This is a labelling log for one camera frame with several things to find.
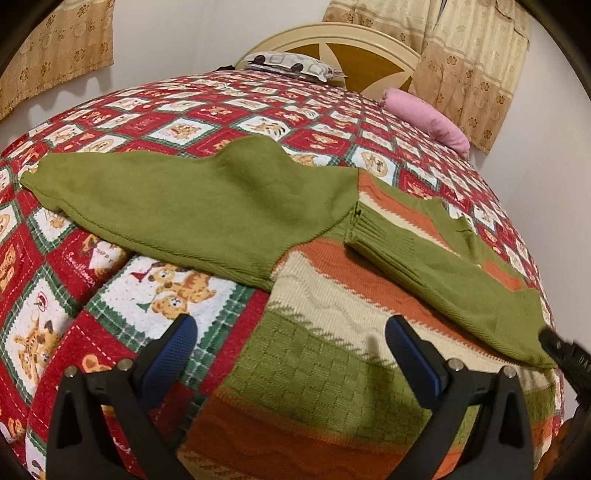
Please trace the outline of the green orange cream striped sweater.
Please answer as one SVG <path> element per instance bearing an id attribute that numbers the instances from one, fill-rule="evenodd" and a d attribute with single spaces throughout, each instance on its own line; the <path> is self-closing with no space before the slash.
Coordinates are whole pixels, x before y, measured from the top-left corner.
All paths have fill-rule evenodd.
<path id="1" fill-rule="evenodd" d="M 394 314 L 473 370 L 513 367 L 533 456 L 554 433 L 549 313 L 522 265 L 423 187 L 369 156 L 317 166 L 273 139 L 211 157 L 45 156 L 22 185 L 132 252 L 81 319 L 149 337 L 181 314 L 211 348 L 180 460 L 211 479 L 384 479 L 429 413 L 385 339 Z"/>

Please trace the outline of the red teddy-bear patterned bedspread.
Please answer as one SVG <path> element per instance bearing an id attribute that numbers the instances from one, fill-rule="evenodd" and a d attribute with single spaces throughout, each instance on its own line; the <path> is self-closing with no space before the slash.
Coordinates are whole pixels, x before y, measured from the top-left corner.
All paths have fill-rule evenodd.
<path id="1" fill-rule="evenodd" d="M 151 412 L 198 479 L 383 479 L 429 420 L 385 341 L 404 315 L 445 357 L 504 358 L 346 245 L 346 223 L 273 258 L 252 288 L 142 256 L 45 209 L 20 183 L 53 153 L 212 157 L 263 135 L 300 172 L 359 177 L 375 210 L 544 300 L 499 199 L 455 150 L 377 102 L 273 74 L 221 71 L 111 93 L 30 130 L 1 155 L 1 431 L 47 475 L 59 381 L 109 370 L 180 314 L 197 344 Z"/>

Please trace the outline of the pink pillow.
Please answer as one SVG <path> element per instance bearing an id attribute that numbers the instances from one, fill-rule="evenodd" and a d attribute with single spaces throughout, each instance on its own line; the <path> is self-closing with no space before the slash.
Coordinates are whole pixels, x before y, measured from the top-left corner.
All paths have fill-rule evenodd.
<path id="1" fill-rule="evenodd" d="M 469 156 L 470 142 L 464 132 L 431 104 L 399 88 L 389 87 L 384 90 L 380 105 L 462 157 Z"/>

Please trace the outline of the beige floral window curtain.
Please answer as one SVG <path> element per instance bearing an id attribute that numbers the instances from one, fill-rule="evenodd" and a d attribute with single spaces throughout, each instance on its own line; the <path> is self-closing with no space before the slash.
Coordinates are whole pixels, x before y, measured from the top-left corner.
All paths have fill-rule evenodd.
<path id="1" fill-rule="evenodd" d="M 515 0 L 339 0 L 325 22 L 361 25 L 420 56 L 410 90 L 489 153 L 512 104 L 530 43 Z"/>

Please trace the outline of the cream and brown headboard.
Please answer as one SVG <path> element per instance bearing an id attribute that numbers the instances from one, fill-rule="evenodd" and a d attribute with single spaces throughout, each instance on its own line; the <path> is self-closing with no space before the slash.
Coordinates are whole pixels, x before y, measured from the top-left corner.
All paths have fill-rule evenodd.
<path id="1" fill-rule="evenodd" d="M 325 85 L 379 100 L 384 90 L 408 90 L 421 59 L 394 37 L 361 25 L 322 22 L 294 27 L 270 36 L 249 53 L 276 51 L 307 55 L 324 62 L 342 77 Z"/>

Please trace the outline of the beige side curtain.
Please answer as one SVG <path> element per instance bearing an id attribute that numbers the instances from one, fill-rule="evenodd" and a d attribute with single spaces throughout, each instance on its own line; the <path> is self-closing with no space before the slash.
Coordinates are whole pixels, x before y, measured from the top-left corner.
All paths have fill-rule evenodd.
<path id="1" fill-rule="evenodd" d="M 1 76 L 1 116 L 113 59 L 113 0 L 64 1 L 35 27 Z"/>

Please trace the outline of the white car-print pillow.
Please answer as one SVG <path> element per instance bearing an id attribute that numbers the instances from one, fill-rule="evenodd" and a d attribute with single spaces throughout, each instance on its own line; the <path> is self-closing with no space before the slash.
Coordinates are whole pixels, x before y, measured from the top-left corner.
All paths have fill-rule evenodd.
<path id="1" fill-rule="evenodd" d="M 238 62 L 238 67 L 321 83 L 346 78 L 342 70 L 314 57 L 281 51 L 259 51 L 247 54 Z"/>

